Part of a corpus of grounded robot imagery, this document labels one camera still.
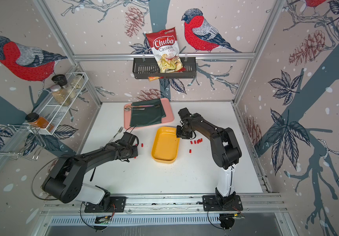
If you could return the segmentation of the yellow plastic storage box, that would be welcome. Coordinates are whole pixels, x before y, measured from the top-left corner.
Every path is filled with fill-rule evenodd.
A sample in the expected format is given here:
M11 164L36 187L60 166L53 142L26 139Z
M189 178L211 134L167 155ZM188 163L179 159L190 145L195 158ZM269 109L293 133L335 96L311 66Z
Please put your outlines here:
M179 142L180 139L177 138L175 127L163 126L159 128L152 146L152 158L159 163L174 163L178 154Z

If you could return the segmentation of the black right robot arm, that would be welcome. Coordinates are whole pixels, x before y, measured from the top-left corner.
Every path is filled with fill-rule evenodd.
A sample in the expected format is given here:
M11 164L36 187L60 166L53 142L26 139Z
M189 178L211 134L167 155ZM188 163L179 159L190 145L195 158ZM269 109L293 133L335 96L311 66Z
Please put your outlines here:
M205 120L200 114L191 114L187 108L178 112L181 125L176 127L176 136L181 139L193 140L196 133L202 134L210 141L211 154L215 164L222 168L214 199L205 203L207 210L228 210L238 208L238 196L234 187L235 167L242 156L234 131L221 128Z

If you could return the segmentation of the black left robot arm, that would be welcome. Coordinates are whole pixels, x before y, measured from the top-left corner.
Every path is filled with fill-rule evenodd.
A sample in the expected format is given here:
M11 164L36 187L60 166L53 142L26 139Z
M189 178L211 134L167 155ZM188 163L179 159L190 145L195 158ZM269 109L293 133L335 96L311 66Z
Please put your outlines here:
M121 139L84 154L63 155L58 158L41 189L62 203L69 203L81 192L85 174L107 162L120 160L128 162L138 156L139 139L124 132Z

